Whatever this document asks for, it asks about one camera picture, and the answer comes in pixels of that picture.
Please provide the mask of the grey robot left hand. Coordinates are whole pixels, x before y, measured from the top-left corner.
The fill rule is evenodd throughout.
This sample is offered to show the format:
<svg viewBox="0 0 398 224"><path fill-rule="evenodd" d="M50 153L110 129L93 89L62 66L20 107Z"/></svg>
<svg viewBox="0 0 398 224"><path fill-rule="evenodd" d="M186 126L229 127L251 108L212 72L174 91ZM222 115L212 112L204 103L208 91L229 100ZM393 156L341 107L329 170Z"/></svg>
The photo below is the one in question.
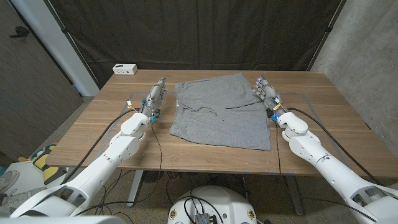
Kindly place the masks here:
<svg viewBox="0 0 398 224"><path fill-rule="evenodd" d="M152 123L160 117L160 107L167 92L165 82L166 78L161 78L142 101L141 113L146 115Z"/></svg>

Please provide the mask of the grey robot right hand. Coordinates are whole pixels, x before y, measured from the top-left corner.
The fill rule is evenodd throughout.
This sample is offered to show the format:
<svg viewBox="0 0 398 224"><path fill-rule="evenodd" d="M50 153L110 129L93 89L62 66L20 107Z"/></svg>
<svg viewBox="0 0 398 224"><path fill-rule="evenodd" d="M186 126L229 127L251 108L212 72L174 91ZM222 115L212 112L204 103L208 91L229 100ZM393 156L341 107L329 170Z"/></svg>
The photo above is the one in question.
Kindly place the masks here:
<svg viewBox="0 0 398 224"><path fill-rule="evenodd" d="M267 117L273 120L273 122L276 123L279 117L287 112L279 93L263 76L257 79L253 92L265 104Z"/></svg>

